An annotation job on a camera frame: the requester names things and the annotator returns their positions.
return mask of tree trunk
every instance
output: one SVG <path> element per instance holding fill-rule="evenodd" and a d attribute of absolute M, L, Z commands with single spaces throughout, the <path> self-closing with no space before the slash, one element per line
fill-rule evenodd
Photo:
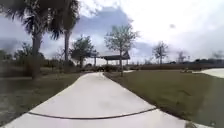
<path fill-rule="evenodd" d="M 94 56 L 94 67 L 96 67 L 96 56 Z"/>
<path fill-rule="evenodd" d="M 68 72 L 68 49 L 69 49 L 69 38 L 70 38 L 71 32 L 70 30 L 65 31 L 65 67 L 64 70 L 67 73 Z"/>
<path fill-rule="evenodd" d="M 163 63 L 163 58 L 160 57 L 160 58 L 159 58 L 159 64 L 160 64 L 160 66 L 162 65 L 162 63 Z"/>
<path fill-rule="evenodd" d="M 42 38 L 42 33 L 39 32 L 37 34 L 33 35 L 33 46 L 32 46 L 32 79 L 36 79 L 38 76 L 38 73 L 40 71 L 40 64 L 39 64 L 39 49 L 41 45 L 41 38 Z"/>
<path fill-rule="evenodd" d="M 83 59 L 80 58 L 79 61 L 80 61 L 80 62 L 79 62 L 79 63 L 80 63 L 80 68 L 82 68 L 82 66 L 83 66 Z"/>
<path fill-rule="evenodd" d="M 123 76 L 123 65 L 122 65 L 122 50 L 120 50 L 120 72 L 121 76 Z"/>

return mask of paved walkway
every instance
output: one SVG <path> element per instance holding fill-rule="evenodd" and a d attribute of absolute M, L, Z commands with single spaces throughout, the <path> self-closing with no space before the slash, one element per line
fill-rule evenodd
<path fill-rule="evenodd" d="M 102 73 L 91 73 L 5 128 L 185 128 L 186 123 L 161 112 Z"/>

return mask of blue sky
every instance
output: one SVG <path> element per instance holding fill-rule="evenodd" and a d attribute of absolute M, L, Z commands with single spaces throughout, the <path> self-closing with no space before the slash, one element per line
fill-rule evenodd
<path fill-rule="evenodd" d="M 186 51 L 192 59 L 224 51 L 223 0 L 82 0 L 80 13 L 70 41 L 81 34 L 89 35 L 96 49 L 105 51 L 103 37 L 111 26 L 130 23 L 140 33 L 130 51 L 132 61 L 149 59 L 152 47 L 161 40 L 169 45 L 168 60 L 175 60 L 179 50 Z M 30 42 L 19 21 L 0 15 L 0 23 L 0 47 L 12 44 L 11 49 L 16 49 L 19 42 Z M 51 56 L 63 47 L 64 38 L 54 41 L 46 34 L 43 41 L 41 51 Z"/>

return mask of white cloud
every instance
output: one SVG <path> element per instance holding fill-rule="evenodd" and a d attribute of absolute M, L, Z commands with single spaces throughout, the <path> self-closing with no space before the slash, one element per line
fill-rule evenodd
<path fill-rule="evenodd" d="M 71 36 L 90 35 L 99 51 L 105 50 L 103 36 L 112 25 L 129 23 L 140 32 L 138 47 L 130 54 L 133 60 L 151 56 L 152 46 L 163 40 L 171 50 L 188 51 L 191 58 L 209 57 L 224 51 L 223 0 L 82 0 L 81 20 Z M 21 24 L 0 16 L 0 38 L 30 41 Z M 63 47 L 63 36 L 57 40 L 44 37 L 42 51 L 52 53 Z"/>

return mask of palm tree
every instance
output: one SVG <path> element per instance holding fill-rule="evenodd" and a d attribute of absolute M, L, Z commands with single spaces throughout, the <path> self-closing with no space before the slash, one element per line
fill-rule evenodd
<path fill-rule="evenodd" d="M 74 28 L 75 24 L 79 20 L 78 13 L 78 1 L 70 0 L 67 3 L 66 14 L 63 17 L 63 28 L 64 28 L 64 37 L 65 37 L 65 72 L 68 71 L 68 55 L 69 55 L 69 38 Z"/>
<path fill-rule="evenodd" d="M 50 32 L 53 39 L 58 39 L 63 34 L 63 17 L 72 8 L 67 8 L 68 3 L 74 0 L 9 0 L 0 3 L 6 16 L 22 21 L 25 30 L 32 35 L 32 78 L 35 79 L 39 72 L 37 61 L 38 52 L 45 32 Z"/>

